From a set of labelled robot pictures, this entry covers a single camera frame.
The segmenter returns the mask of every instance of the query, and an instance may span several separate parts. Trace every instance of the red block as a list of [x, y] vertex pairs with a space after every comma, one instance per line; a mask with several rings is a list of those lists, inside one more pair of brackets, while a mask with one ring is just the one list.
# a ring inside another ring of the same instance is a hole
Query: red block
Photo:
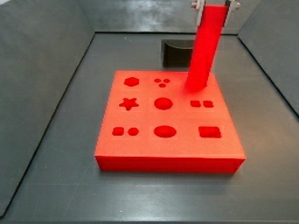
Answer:
[[[217, 78], [211, 73], [209, 86], [190, 92], [187, 76], [117, 72], [95, 151], [102, 171], [238, 170], [246, 154]], [[138, 85], [127, 85], [127, 79], [138, 79]]]

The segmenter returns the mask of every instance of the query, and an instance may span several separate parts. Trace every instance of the black object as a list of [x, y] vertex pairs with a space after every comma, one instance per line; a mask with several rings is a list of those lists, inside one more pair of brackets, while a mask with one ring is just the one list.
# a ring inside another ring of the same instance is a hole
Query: black object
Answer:
[[163, 66], [189, 67], [193, 58], [194, 40], [163, 39]]

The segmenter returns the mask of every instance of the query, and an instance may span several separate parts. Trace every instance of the metal enclosure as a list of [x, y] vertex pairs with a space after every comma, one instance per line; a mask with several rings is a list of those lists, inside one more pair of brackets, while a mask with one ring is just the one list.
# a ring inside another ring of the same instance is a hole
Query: metal enclosure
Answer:
[[239, 38], [299, 115], [298, 21], [298, 0], [263, 0]]
[[239, 172], [99, 170], [94, 152], [115, 71], [163, 70], [162, 39], [191, 37], [97, 35], [6, 221], [299, 221], [299, 122], [235, 36], [221, 38], [213, 71], [247, 153]]
[[[207, 0], [225, 4], [225, 0]], [[223, 33], [238, 34], [261, 0], [239, 0]], [[97, 32], [197, 32], [197, 11], [191, 0], [79, 0]]]
[[77, 0], [0, 6], [0, 216], [93, 36]]

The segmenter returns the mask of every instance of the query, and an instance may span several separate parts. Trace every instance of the star-shaped hole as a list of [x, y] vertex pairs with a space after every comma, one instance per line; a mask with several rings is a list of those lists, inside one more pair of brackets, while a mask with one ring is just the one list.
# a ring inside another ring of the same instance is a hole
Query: star-shaped hole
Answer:
[[119, 104], [119, 107], [125, 107], [126, 110], [130, 110], [133, 107], [139, 107], [139, 104], [137, 103], [137, 98], [125, 98], [123, 100], [125, 101]]

